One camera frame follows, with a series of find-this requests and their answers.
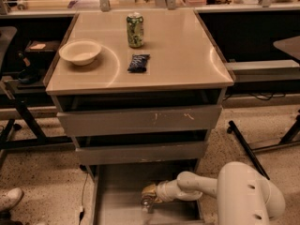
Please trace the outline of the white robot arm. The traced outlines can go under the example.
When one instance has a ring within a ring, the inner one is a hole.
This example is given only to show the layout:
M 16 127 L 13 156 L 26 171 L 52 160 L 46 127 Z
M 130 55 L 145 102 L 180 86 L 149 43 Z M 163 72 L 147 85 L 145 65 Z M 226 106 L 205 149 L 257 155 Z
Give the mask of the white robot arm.
M 172 181 L 142 190 L 142 209 L 174 200 L 196 201 L 203 194 L 217 200 L 218 225 L 269 225 L 286 209 L 283 193 L 269 179 L 242 162 L 224 165 L 217 178 L 180 172 Z

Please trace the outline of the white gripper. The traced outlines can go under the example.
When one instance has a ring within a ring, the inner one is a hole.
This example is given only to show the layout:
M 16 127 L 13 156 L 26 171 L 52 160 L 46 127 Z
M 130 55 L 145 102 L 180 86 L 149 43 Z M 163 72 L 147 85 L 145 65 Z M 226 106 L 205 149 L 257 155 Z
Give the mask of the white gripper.
M 174 200 L 174 181 L 163 181 L 157 186 L 151 184 L 142 190 L 143 196 L 153 197 L 153 203 L 168 203 Z

